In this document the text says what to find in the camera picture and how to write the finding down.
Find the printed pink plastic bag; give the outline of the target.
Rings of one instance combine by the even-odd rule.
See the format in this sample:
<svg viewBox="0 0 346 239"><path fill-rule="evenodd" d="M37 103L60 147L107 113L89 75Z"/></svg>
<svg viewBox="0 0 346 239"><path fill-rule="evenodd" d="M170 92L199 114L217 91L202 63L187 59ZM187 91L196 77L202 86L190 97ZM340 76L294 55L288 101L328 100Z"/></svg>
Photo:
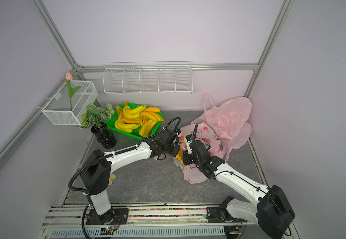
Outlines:
<svg viewBox="0 0 346 239"><path fill-rule="evenodd" d="M214 179L218 167L227 162L220 139L205 123L182 127L179 147L175 164L191 184Z"/></svg>

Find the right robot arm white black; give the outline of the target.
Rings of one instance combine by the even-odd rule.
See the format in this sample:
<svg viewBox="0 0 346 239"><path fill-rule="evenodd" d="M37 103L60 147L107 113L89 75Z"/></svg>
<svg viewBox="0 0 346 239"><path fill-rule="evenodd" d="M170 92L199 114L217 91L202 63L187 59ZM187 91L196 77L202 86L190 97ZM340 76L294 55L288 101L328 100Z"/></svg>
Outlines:
<svg viewBox="0 0 346 239"><path fill-rule="evenodd" d="M200 140L187 142L183 152L183 162L195 164L208 179L229 186L246 199L246 202L233 197L225 199L219 206L225 220L239 218L258 224L272 239L292 235L290 225L295 213L280 187L276 185L269 187L248 178L222 158L211 155Z"/></svg>

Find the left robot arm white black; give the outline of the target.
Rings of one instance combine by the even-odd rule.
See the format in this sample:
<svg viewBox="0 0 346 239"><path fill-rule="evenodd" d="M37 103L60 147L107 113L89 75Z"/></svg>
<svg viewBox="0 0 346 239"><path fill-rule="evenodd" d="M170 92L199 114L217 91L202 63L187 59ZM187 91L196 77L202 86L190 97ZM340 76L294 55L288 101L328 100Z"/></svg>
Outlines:
<svg viewBox="0 0 346 239"><path fill-rule="evenodd" d="M159 158L162 155L176 156L180 150L181 130L164 128L156 135L145 137L139 143L116 151L96 150L90 160L68 182L71 191L87 197L88 206L102 224L121 222L109 200L107 188L113 172L134 162Z"/></svg>

